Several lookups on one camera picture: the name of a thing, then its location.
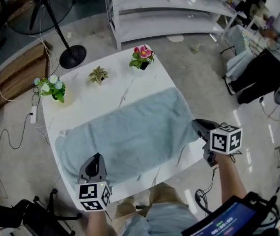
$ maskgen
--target marble table top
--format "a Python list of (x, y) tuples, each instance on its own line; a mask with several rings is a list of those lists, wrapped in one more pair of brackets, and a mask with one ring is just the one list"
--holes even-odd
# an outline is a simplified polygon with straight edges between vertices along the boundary
[[(43, 97), (44, 119), (54, 158), (61, 178), (78, 209), (82, 209), (82, 206), (76, 200), (75, 191), (62, 172), (55, 148), (56, 138), (96, 117), (175, 87), (156, 56), (145, 71), (129, 67), (132, 53), (133, 48), (96, 60), (61, 76), (60, 79), (66, 85), (64, 104), (54, 101), (50, 96)], [(105, 79), (101, 86), (88, 81), (89, 74), (98, 66), (109, 73), (109, 78)], [(178, 158), (113, 186), (110, 201), (124, 199), (176, 175), (203, 157), (204, 145), (205, 142), (199, 138), (186, 145)]]

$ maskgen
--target potted plant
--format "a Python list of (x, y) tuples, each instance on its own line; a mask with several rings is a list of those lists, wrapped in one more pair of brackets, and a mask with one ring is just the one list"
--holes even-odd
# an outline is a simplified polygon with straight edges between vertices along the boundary
[(49, 79), (43, 78), (40, 80), (36, 78), (34, 83), (39, 88), (42, 96), (52, 95), (54, 100), (59, 100), (61, 103), (64, 103), (66, 86), (60, 81), (57, 75), (53, 74)]
[(154, 52), (148, 49), (145, 45), (134, 48), (132, 57), (134, 60), (130, 61), (129, 66), (135, 66), (137, 69), (145, 70), (147, 66), (154, 61)]
[(102, 81), (105, 79), (105, 78), (108, 78), (108, 72), (105, 71), (104, 68), (101, 68), (100, 66), (98, 66), (96, 69), (93, 70), (93, 72), (91, 72), (89, 74), (89, 77), (90, 77), (90, 81), (91, 82), (97, 82), (98, 84), (102, 84)]

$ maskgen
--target metal shelving unit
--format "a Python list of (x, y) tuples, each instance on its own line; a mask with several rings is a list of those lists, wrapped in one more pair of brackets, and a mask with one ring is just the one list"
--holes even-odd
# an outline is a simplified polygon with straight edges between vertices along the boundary
[[(224, 33), (237, 13), (220, 0), (106, 0), (108, 22), (121, 43), (179, 33)], [(225, 29), (217, 21), (230, 17)]]

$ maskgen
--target fan pole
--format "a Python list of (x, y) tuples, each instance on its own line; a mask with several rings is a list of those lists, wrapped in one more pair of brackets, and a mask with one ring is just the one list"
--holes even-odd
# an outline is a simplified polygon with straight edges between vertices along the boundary
[(70, 56), (71, 56), (74, 60), (76, 60), (75, 56), (73, 55), (73, 52), (72, 52), (71, 49), (69, 48), (69, 45), (68, 45), (66, 39), (65, 39), (64, 36), (62, 35), (62, 32), (61, 32), (61, 30), (60, 30), (60, 28), (59, 28), (59, 26), (58, 26), (57, 20), (56, 20), (55, 15), (54, 15), (54, 12), (53, 12), (51, 6), (50, 6), (49, 3), (48, 3), (48, 0), (44, 0), (43, 3), (44, 3), (44, 5), (45, 5), (45, 7), (46, 7), (46, 9), (47, 9), (47, 11), (48, 11), (49, 16), (50, 16), (51, 19), (52, 19), (52, 22), (54, 23), (54, 26), (55, 26), (55, 28), (56, 28), (56, 30), (57, 30), (58, 35), (60, 36), (60, 38), (61, 38), (63, 44), (66, 46), (67, 51), (69, 52)]

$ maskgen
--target black office chair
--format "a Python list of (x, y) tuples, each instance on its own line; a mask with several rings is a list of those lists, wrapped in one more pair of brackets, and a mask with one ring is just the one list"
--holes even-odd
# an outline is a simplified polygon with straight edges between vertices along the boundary
[(18, 228), (23, 222), (33, 236), (74, 236), (75, 231), (67, 232), (58, 220), (77, 220), (82, 217), (82, 214), (78, 213), (76, 217), (56, 216), (53, 200), (53, 195), (56, 193), (56, 189), (51, 191), (46, 209), (38, 203), (38, 197), (34, 197), (34, 203), (21, 200), (13, 208), (0, 206), (0, 227)]

